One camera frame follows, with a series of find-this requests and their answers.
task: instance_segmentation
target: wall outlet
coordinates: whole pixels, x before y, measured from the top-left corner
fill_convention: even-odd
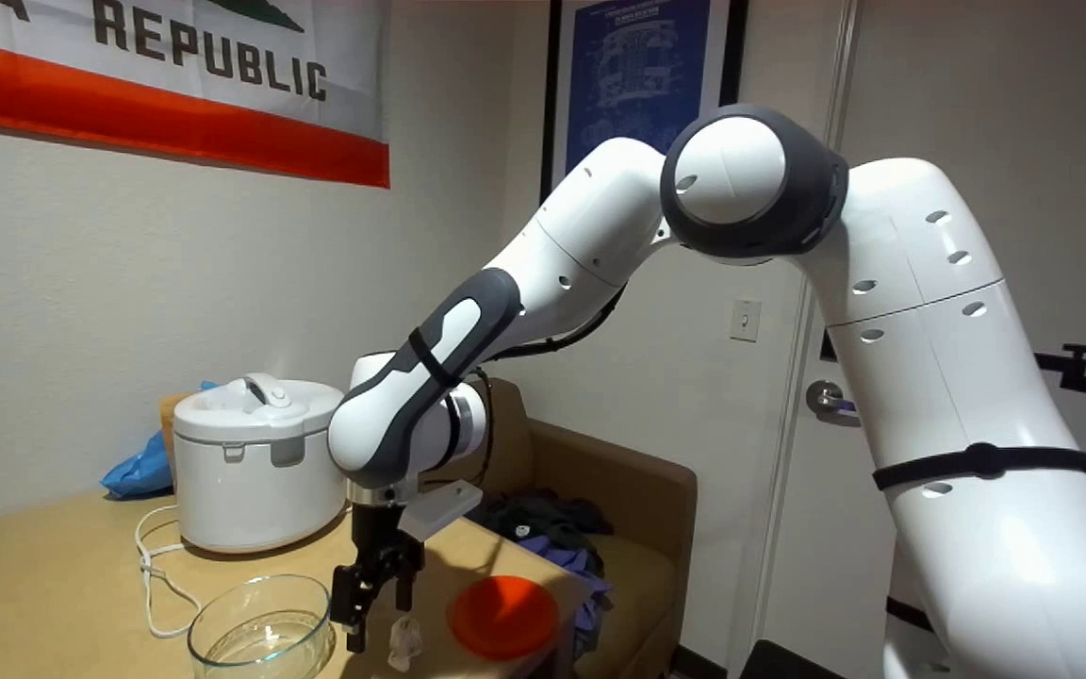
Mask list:
[[[753,342],[764,334],[764,302],[731,302],[728,334],[735,342]]]

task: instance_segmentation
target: picture frame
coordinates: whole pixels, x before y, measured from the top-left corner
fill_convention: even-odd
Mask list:
[[[540,196],[613,136],[668,150],[735,102],[742,28],[747,0],[552,0]]]

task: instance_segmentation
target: glass bowl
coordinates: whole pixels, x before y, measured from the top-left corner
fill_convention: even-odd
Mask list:
[[[302,572],[263,572],[210,600],[189,654],[199,679],[315,679],[332,654],[330,587]]]

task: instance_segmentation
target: rice cooker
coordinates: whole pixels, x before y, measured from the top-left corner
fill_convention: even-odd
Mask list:
[[[174,407],[174,488],[187,544],[221,554],[298,544],[345,513],[325,430],[345,392],[249,372]]]

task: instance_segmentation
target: table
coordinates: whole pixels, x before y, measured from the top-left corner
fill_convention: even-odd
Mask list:
[[[154,503],[105,503],[97,494],[61,498],[0,519],[0,679],[165,679],[194,676],[187,637],[151,637],[141,596],[141,554],[131,547],[135,519]],[[149,544],[178,541],[178,523],[151,533]],[[164,554],[160,567],[199,600],[228,593],[256,572],[311,572],[330,585],[332,567],[355,562],[351,519],[262,558],[210,558],[198,552]],[[417,580],[417,614],[424,621],[424,655],[413,676],[528,676],[544,661],[491,663],[459,650],[444,625],[444,609],[484,572],[522,572],[540,580],[571,630],[584,585],[571,568],[471,523],[456,519],[428,541],[428,568]],[[178,621],[189,609],[160,596],[160,621]],[[379,679],[399,676],[386,663],[393,621],[393,580],[369,612],[369,650],[346,654],[337,634],[337,654],[325,676]]]

